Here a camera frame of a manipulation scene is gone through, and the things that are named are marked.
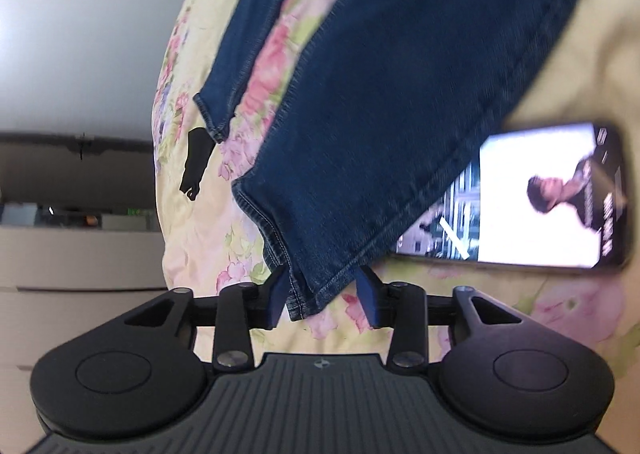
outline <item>phone screen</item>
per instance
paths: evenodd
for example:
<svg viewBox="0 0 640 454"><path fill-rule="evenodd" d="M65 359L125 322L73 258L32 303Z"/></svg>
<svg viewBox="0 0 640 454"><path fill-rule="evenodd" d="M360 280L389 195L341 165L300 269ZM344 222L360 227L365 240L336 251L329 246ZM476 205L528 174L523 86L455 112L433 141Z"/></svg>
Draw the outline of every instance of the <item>phone screen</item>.
<svg viewBox="0 0 640 454"><path fill-rule="evenodd" d="M579 124L499 134L394 251L494 264L622 265L627 204L615 128Z"/></svg>

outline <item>bed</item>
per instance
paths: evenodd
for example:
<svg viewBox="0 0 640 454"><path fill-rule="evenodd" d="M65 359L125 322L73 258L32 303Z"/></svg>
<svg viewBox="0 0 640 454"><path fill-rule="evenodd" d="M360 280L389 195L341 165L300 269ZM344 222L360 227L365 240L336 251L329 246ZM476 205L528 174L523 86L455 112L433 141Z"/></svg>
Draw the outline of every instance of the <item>bed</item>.
<svg viewBox="0 0 640 454"><path fill-rule="evenodd" d="M235 205L230 182L251 168L287 81L306 41L335 0L286 0L236 108L228 141L219 145L194 202L180 190L187 133L204 122L191 98L206 79L237 0L185 0L164 56L152 113L158 214L166 250L162 267L169 287L188 286L196 296L226 285L264 281L257 228ZM544 122L612 119L625 129L632 175L640 177L640 0L580 0L545 68L507 128ZM622 453L640 452L640 254L609 277L441 267L386 259L375 265L385 281L405 280L432 294L467 284L515 306L534 319L601 354L616 377L612 404L599 433ZM255 356L378 352L389 329L371 329L354 285L320 314L277 330L252 331ZM196 353L211 354L212 329L201 329ZM446 329L430 329L430 357L449 349Z"/></svg>

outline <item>black object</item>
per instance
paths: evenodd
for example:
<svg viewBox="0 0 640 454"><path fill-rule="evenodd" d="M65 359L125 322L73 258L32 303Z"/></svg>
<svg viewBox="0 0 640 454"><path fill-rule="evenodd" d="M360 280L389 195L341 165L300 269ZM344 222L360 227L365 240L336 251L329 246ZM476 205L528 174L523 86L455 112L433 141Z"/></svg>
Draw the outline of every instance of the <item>black object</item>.
<svg viewBox="0 0 640 454"><path fill-rule="evenodd" d="M588 348L471 287L428 296L369 269L358 296L378 355L266 354L249 329L272 329L289 272L194 299L177 288L52 350L31 394L48 436L31 453L531 453L612 450L594 431L613 395ZM216 326L213 361L191 351ZM453 344L428 363L428 325Z"/></svg>
<svg viewBox="0 0 640 454"><path fill-rule="evenodd" d="M216 142L204 127L196 127L187 135L187 160L184 162L180 192L186 194L191 201L195 201L200 192L204 169L207 168L215 146Z"/></svg>

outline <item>white wall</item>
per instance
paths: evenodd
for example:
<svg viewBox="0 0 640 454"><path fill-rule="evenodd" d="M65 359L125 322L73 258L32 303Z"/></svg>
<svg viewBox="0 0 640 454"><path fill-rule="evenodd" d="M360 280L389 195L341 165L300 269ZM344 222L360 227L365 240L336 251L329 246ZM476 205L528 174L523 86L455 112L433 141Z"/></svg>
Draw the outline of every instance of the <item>white wall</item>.
<svg viewBox="0 0 640 454"><path fill-rule="evenodd" d="M0 131L150 139L183 0L0 0Z"/></svg>

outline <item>jeans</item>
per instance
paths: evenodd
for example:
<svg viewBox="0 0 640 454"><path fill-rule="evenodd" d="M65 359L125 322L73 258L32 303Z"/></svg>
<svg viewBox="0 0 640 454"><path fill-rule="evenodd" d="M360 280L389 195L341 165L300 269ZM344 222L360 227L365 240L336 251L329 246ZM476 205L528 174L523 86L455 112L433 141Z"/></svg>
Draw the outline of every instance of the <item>jeans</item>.
<svg viewBox="0 0 640 454"><path fill-rule="evenodd" d="M228 135L283 0L240 0L196 95ZM338 0L300 55L254 167L232 190L287 264L292 319L318 313L478 153L577 0Z"/></svg>

